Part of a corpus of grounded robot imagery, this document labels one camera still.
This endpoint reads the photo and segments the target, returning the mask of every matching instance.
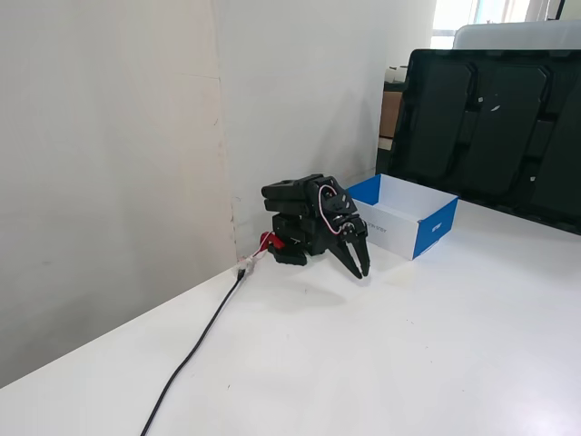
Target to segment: cardboard box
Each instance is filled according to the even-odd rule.
[[[368,241],[412,260],[452,228],[458,198],[378,174],[349,188],[367,223]]]
[[[399,103],[401,102],[401,93],[385,92],[383,93],[383,103],[381,103],[381,119],[379,121],[379,136],[393,138],[398,122]]]

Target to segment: blue and white box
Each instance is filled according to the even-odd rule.
[[[420,184],[378,174],[349,188],[368,241],[412,260],[450,231],[458,198]]]

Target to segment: white surface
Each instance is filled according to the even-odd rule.
[[[460,203],[413,262],[369,246],[267,255],[184,369],[150,436],[574,435],[581,238]],[[225,272],[0,390],[0,434],[139,434],[233,282]]]
[[[417,48],[429,48],[437,0],[389,0],[381,22],[387,31],[389,66],[407,66]]]
[[[412,216],[416,221],[425,220],[455,198],[457,196],[451,193],[381,175],[379,202],[388,208]]]
[[[580,49],[581,21],[465,25],[456,33],[454,48]]]
[[[215,4],[236,245],[250,254],[272,226],[262,186],[374,174],[389,2]]]
[[[0,13],[0,386],[235,262],[206,0]]]

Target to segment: black plastic tray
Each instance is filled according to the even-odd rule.
[[[416,50],[388,174],[581,234],[581,50]]]

